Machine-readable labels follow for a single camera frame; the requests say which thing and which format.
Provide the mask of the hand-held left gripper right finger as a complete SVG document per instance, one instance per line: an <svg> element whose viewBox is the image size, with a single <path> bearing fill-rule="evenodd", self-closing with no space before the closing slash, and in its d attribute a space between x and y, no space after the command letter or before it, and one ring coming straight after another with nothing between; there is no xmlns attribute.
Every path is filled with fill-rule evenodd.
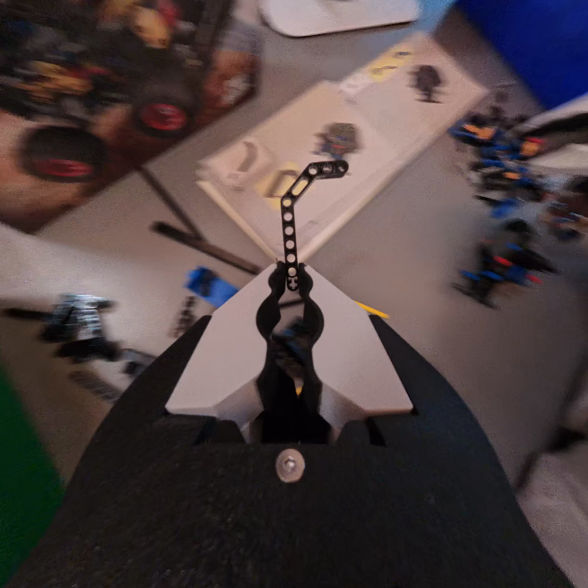
<svg viewBox="0 0 588 588"><path fill-rule="evenodd" d="M377 316L310 266L306 273L324 321L312 360L322 384L318 412L330 426L327 443L336 443L348 422L410 414L413 403L372 324Z"/></svg>

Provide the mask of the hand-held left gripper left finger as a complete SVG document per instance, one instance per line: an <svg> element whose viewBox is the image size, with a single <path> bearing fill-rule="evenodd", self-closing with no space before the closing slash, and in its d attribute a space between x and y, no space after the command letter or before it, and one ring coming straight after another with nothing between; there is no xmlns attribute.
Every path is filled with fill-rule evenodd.
<svg viewBox="0 0 588 588"><path fill-rule="evenodd" d="M171 415L208 416L234 422L247 443L263 405L256 380L266 362L267 344L256 315L270 295L272 264L212 313L195 350L166 403Z"/></svg>

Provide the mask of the black bent lego beam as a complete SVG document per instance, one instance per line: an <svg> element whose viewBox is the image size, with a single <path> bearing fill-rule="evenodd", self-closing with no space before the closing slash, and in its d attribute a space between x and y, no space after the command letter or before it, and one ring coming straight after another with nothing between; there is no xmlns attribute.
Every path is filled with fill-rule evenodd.
<svg viewBox="0 0 588 588"><path fill-rule="evenodd" d="M347 161L328 160L310 163L281 196L281 223L283 256L286 271L285 283L290 292L298 290L298 246L295 205L315 180L340 179L349 170Z"/></svg>

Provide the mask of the pile of lego beams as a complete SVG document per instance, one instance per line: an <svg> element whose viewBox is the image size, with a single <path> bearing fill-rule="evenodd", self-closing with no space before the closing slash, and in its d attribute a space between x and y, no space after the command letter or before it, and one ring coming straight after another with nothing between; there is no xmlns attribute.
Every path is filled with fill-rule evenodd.
<svg viewBox="0 0 588 588"><path fill-rule="evenodd" d="M107 298L108 338L162 353L173 341L192 269L208 267L238 288L254 276L153 231L156 222L180 227L132 174L38 233L1 224L1 307L49 311L67 293Z"/></svg>

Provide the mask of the lego instruction booklet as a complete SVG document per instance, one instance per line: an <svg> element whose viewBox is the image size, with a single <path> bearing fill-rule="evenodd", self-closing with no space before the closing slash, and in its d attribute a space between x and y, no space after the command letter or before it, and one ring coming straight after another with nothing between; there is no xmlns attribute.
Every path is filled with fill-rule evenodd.
<svg viewBox="0 0 588 588"><path fill-rule="evenodd" d="M282 258L281 196L309 164L348 165L342 179L310 180L295 204L305 262L487 93L416 33L203 158L196 184L271 259Z"/></svg>

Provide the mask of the pile of small lego pins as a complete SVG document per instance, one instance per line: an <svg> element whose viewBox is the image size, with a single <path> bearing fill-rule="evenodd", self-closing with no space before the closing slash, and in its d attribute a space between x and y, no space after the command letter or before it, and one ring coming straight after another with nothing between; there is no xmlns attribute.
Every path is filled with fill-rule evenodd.
<svg viewBox="0 0 588 588"><path fill-rule="evenodd" d="M537 222L561 242L587 238L587 95L537 116L508 116L508 84L450 130L471 148L467 179L490 217Z"/></svg>

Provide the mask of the lego set box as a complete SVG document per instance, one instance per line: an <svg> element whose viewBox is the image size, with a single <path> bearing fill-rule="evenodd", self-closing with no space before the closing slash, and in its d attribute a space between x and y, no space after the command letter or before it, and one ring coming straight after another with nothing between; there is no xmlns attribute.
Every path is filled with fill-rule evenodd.
<svg viewBox="0 0 588 588"><path fill-rule="evenodd" d="M32 233L256 91L233 1L1 1L1 223Z"/></svg>

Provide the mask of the green plastic bin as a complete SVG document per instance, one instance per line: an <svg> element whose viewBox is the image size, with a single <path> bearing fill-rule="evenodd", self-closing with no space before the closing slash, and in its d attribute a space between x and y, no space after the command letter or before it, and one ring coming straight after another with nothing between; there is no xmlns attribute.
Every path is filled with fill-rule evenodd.
<svg viewBox="0 0 588 588"><path fill-rule="evenodd" d="M39 543L62 498L61 477L1 369L1 587Z"/></svg>

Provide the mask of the blue plastic bin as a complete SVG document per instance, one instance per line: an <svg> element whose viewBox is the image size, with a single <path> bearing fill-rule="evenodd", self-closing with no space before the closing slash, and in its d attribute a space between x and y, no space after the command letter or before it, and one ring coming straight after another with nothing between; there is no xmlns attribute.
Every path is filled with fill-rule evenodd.
<svg viewBox="0 0 588 588"><path fill-rule="evenodd" d="M542 106L587 93L587 1L457 1Z"/></svg>

